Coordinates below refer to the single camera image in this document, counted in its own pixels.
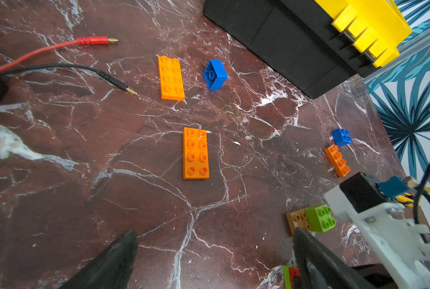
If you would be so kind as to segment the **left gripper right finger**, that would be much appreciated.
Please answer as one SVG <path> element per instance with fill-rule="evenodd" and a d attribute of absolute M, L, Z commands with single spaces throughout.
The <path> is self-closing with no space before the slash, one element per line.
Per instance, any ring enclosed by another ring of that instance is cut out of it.
<path fill-rule="evenodd" d="M 296 263 L 305 289 L 373 289 L 375 286 L 348 267 L 307 230 L 293 235 Z"/>

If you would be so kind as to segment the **green 2x4 brick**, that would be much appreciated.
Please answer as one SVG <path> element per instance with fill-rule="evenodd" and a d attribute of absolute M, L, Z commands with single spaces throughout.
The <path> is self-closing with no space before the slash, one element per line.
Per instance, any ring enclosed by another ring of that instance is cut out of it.
<path fill-rule="evenodd" d="M 285 289 L 291 289 L 291 281 L 290 281 L 290 271 L 289 266 L 283 266 L 283 277 L 284 277 L 284 287 Z"/>

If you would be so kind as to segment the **green 2x2 brick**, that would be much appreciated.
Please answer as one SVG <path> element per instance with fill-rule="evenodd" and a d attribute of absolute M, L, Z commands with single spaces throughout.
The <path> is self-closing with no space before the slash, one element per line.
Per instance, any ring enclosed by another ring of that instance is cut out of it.
<path fill-rule="evenodd" d="M 328 205 L 308 207 L 304 211 L 313 232 L 327 232 L 336 226 L 336 220 L 333 219 Z"/>

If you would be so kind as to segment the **red 2x2 brick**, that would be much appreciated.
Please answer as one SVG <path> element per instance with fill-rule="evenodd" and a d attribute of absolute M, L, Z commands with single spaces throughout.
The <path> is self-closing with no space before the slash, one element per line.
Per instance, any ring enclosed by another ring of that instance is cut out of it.
<path fill-rule="evenodd" d="M 290 280 L 293 281 L 295 278 L 300 278 L 301 274 L 297 267 L 289 267 L 289 277 Z"/>

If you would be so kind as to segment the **tan 2x4 brick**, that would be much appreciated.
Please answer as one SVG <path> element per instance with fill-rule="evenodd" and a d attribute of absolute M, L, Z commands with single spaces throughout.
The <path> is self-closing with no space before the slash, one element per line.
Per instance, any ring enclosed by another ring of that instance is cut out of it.
<path fill-rule="evenodd" d="M 288 212 L 286 218 L 289 224 L 291 235 L 293 236 L 297 228 L 302 228 L 311 232 L 311 226 L 308 222 L 307 213 L 305 209 L 301 209 L 294 212 Z"/>

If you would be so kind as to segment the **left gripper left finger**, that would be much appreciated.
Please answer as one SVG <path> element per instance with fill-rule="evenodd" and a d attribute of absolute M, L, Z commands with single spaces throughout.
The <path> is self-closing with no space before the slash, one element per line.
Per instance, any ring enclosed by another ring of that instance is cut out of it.
<path fill-rule="evenodd" d="M 128 230 L 65 282 L 62 289 L 125 289 L 133 272 L 137 236 Z"/>

